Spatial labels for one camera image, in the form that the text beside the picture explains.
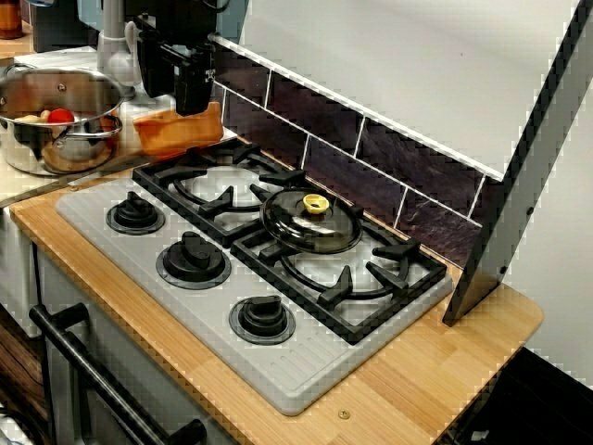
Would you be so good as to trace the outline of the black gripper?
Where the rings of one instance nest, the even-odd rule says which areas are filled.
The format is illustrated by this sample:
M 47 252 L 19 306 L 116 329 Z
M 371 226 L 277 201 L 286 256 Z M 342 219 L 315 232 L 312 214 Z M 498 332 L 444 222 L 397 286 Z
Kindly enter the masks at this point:
M 217 1 L 145 1 L 136 15 L 141 77 L 150 97 L 174 93 L 171 63 L 209 63 L 179 68 L 176 112 L 190 116 L 208 108 L 215 68 L 209 36 L 217 29 Z

